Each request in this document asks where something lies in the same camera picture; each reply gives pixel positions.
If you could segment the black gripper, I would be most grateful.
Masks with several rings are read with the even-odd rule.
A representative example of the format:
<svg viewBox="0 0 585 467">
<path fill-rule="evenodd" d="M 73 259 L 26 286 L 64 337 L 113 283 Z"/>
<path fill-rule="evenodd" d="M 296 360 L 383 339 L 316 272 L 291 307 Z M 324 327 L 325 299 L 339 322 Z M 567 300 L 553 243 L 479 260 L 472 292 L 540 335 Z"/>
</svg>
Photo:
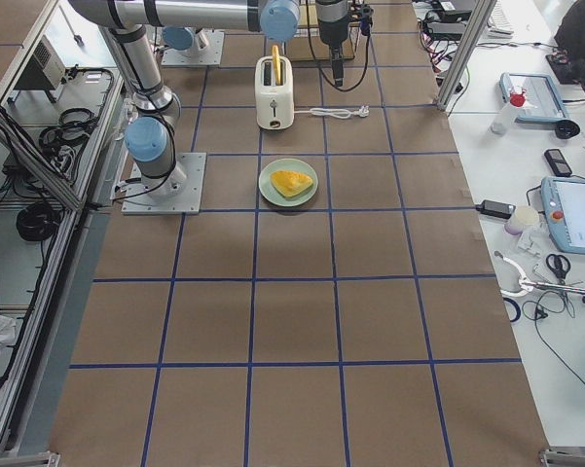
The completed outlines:
<svg viewBox="0 0 585 467">
<path fill-rule="evenodd" d="M 348 38 L 352 22 L 368 35 L 372 27 L 373 8 L 365 2 L 346 0 L 317 0 L 315 2 L 319 37 L 329 48 L 334 87 L 344 83 L 343 43 Z"/>
</svg>

